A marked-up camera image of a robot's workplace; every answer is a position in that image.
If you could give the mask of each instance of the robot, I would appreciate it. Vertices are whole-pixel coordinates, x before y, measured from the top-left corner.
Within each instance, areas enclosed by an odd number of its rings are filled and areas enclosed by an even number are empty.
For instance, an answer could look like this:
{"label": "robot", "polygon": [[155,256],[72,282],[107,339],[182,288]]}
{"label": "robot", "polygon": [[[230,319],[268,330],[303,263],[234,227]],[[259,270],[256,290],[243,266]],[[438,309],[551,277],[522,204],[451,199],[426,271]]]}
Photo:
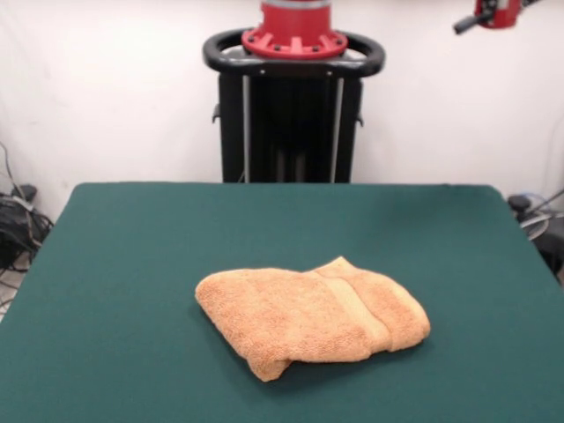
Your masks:
{"label": "robot", "polygon": [[[456,33],[512,27],[538,0],[477,1]],[[349,182],[361,80],[383,69],[383,47],[333,30],[331,0],[262,0],[262,11],[257,28],[204,44],[219,72],[224,182]]]}
{"label": "robot", "polygon": [[455,33],[465,33],[475,26],[504,29],[516,25],[519,14],[540,0],[477,0],[474,14],[454,25]]}

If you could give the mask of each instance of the white wall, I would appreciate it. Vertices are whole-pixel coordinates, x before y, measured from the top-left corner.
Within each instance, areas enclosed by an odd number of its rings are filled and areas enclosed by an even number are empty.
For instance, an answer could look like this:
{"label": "white wall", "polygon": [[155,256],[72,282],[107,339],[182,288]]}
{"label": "white wall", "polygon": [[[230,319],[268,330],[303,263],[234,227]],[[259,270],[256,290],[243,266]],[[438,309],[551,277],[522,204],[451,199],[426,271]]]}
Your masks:
{"label": "white wall", "polygon": [[[516,30],[451,25],[473,0],[335,0],[388,50],[366,82],[356,182],[564,183],[564,2]],[[219,181],[216,75],[201,45],[259,0],[0,0],[0,137],[53,216],[83,181]]]}

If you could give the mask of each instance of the green felt surface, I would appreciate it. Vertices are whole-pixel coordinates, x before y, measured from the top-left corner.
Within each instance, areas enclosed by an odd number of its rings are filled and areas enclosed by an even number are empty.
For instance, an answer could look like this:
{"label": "green felt surface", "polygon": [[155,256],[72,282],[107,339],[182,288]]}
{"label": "green felt surface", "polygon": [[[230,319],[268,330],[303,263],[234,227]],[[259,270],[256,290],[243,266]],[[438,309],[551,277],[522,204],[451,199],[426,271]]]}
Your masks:
{"label": "green felt surface", "polygon": [[[345,256],[395,278],[421,346],[259,382],[196,304],[215,271]],[[8,423],[562,422],[564,296],[480,187],[79,187],[0,323]]]}

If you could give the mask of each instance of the black metal frame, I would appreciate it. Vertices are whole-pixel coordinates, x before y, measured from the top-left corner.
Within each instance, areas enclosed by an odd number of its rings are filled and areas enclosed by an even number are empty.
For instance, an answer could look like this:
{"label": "black metal frame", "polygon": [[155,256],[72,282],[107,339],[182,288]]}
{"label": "black metal frame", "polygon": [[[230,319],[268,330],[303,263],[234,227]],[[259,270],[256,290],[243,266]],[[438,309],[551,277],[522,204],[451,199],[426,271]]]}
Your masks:
{"label": "black metal frame", "polygon": [[220,33],[204,44],[205,62],[220,72],[214,119],[221,120],[224,182],[349,182],[360,79],[382,69],[383,48],[345,33],[348,48],[365,57],[297,61],[243,48],[226,52],[241,46],[244,32]]}

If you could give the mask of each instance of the folded towel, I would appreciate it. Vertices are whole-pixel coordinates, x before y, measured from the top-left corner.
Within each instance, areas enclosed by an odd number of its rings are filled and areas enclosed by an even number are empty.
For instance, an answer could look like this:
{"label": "folded towel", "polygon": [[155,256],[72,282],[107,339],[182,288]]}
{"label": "folded towel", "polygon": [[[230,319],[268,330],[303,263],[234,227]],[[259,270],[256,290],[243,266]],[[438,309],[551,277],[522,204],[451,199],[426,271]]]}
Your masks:
{"label": "folded towel", "polygon": [[431,324],[423,307],[392,279],[344,258],[299,273],[224,271],[205,278],[196,299],[262,381],[292,361],[359,361],[409,348]]}

